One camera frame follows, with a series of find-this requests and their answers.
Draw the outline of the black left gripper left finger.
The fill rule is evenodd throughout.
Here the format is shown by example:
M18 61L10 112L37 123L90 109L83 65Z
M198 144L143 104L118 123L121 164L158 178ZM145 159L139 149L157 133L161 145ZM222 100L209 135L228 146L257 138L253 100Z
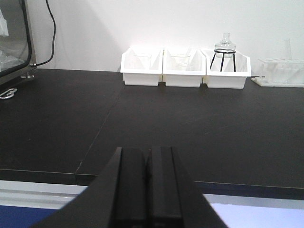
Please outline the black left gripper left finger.
M135 148L116 148L102 172L82 193L33 227L147 227L143 152Z

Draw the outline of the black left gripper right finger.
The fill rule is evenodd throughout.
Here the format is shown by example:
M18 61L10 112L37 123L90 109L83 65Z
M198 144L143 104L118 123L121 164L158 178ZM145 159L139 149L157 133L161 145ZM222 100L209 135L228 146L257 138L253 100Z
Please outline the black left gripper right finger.
M150 228L225 228L172 147L154 147L147 161Z

